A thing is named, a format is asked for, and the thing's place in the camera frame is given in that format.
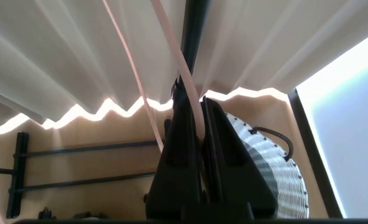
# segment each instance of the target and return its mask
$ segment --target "beige wall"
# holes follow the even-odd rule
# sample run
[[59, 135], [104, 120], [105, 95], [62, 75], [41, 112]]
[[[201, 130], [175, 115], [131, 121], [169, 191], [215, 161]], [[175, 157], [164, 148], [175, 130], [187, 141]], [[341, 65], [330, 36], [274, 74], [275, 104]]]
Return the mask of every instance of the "beige wall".
[[[293, 141], [294, 159], [299, 165], [308, 190], [310, 217], [326, 218], [326, 210], [288, 102], [277, 100], [272, 96], [259, 98], [236, 96], [229, 101], [221, 102], [221, 105], [225, 111], [250, 125], [274, 129]], [[156, 111], [155, 117], [160, 133], [164, 136], [163, 121], [172, 117], [172, 111]], [[32, 152], [154, 138], [143, 108], [131, 118], [123, 118], [114, 112], [108, 113], [103, 120], [97, 122], [77, 118], [58, 130], [44, 130], [37, 123], [27, 121], [12, 132], [0, 135], [2, 168], [12, 167], [18, 131], [29, 133], [28, 150]], [[286, 148], [280, 139], [269, 137]], [[156, 169], [158, 160], [157, 147], [38, 157], [27, 162], [25, 184], [46, 184], [150, 172]], [[103, 212], [123, 220], [142, 219], [145, 218], [142, 197], [149, 190], [151, 181], [152, 178], [144, 178], [26, 193], [19, 218], [35, 218], [44, 206], [48, 206], [58, 218], [69, 218], [75, 213], [89, 210], [93, 213]], [[7, 207], [9, 186], [10, 177], [0, 175], [0, 209], [3, 214]]]

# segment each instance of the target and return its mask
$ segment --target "black metal rack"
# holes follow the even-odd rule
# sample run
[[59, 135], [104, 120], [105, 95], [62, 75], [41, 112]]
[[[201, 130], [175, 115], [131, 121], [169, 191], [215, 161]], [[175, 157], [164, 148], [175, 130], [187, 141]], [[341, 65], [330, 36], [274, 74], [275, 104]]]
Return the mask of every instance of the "black metal rack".
[[135, 179], [141, 177], [152, 177], [155, 172], [146, 172], [141, 174], [129, 174], [129, 175], [120, 175], [115, 177], [103, 177], [97, 179], [88, 179], [88, 180], [76, 180], [76, 181], [68, 181], [68, 182], [59, 182], [52, 184], [41, 184], [41, 185], [32, 185], [32, 186], [24, 186], [24, 177], [25, 177], [25, 163], [27, 158], [38, 157], [38, 156], [49, 156], [55, 154], [66, 154], [66, 153], [74, 153], [74, 152], [86, 152], [86, 151], [99, 151], [99, 150], [107, 150], [107, 149], [119, 149], [123, 147], [140, 147], [140, 146], [156, 146], [156, 141], [143, 141], [143, 142], [129, 142], [122, 144], [109, 144], [103, 146], [92, 146], [92, 147], [78, 147], [74, 149], [56, 149], [51, 151], [43, 151], [43, 152], [27, 152], [29, 141], [29, 134], [25, 132], [19, 132], [17, 134], [17, 142], [16, 142], [16, 153], [14, 156], [14, 166], [13, 169], [2, 169], [0, 168], [0, 174], [9, 174], [11, 175], [11, 186], [9, 189], [9, 201], [7, 204], [6, 218], [17, 218], [21, 211], [21, 199], [22, 194], [24, 192], [30, 192], [34, 190], [44, 190], [50, 188], [57, 187], [69, 187], [83, 184], [96, 184], [96, 183], [104, 183], [111, 182], [117, 180], [128, 180]]

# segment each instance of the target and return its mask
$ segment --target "black rope handle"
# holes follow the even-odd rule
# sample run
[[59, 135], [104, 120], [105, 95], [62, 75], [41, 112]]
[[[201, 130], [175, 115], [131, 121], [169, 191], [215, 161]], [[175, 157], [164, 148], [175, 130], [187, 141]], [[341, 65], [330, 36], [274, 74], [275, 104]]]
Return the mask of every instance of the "black rope handle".
[[290, 140], [288, 137], [284, 136], [283, 134], [281, 134], [281, 133], [279, 133], [279, 132], [276, 132], [276, 131], [274, 131], [274, 130], [268, 129], [268, 128], [253, 127], [253, 129], [249, 130], [249, 132], [250, 132], [251, 134], [256, 134], [256, 133], [257, 133], [257, 131], [263, 131], [263, 132], [266, 132], [266, 133], [270, 133], [270, 134], [273, 134], [274, 136], [276, 136], [276, 137], [278, 137], [278, 138], [280, 138], [280, 139], [284, 140], [284, 141], [288, 144], [288, 146], [289, 146], [289, 152], [288, 152], [288, 154], [287, 154], [286, 156], [284, 156], [283, 158], [284, 158], [284, 159], [285, 159], [285, 161], [287, 161], [287, 162], [288, 162], [288, 160], [289, 160], [290, 158], [292, 158], [292, 156], [293, 156], [293, 143], [291, 142], [291, 140]]

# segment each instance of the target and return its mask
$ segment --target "wall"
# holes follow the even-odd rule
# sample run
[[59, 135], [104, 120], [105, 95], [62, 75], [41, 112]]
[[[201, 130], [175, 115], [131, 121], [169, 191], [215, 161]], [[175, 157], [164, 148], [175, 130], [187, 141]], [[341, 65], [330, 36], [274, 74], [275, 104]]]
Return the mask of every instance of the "wall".
[[[301, 170], [309, 195], [310, 217], [326, 218], [326, 210], [288, 100], [282, 101], [272, 96], [258, 98], [235, 96], [221, 102], [221, 105], [225, 111], [250, 125], [274, 129], [293, 141], [295, 146], [293, 158]], [[155, 116], [159, 131], [164, 136], [163, 121], [172, 117], [172, 111], [156, 111]], [[110, 112], [101, 121], [93, 122], [77, 118], [68, 125], [53, 130], [44, 130], [37, 123], [27, 121], [10, 133], [0, 134], [0, 167], [12, 167], [16, 133], [20, 130], [30, 135], [29, 151], [154, 138], [144, 108], [130, 118], [123, 118]], [[286, 147], [286, 144], [275, 136], [269, 137]], [[25, 184], [149, 172], [156, 169], [158, 161], [157, 147], [33, 158], [27, 163]], [[8, 176], [0, 175], [0, 208], [3, 213], [7, 206], [9, 179]], [[19, 218], [35, 218], [44, 206], [48, 206], [58, 218], [69, 218], [75, 213], [89, 210], [95, 213], [104, 212], [115, 219], [143, 219], [145, 212], [142, 197], [149, 190], [151, 182], [152, 178], [144, 178], [29, 192], [24, 194]]]
[[359, 54], [340, 70], [327, 69], [328, 76], [317, 74], [297, 88], [348, 218], [368, 218], [367, 60], [368, 53]]

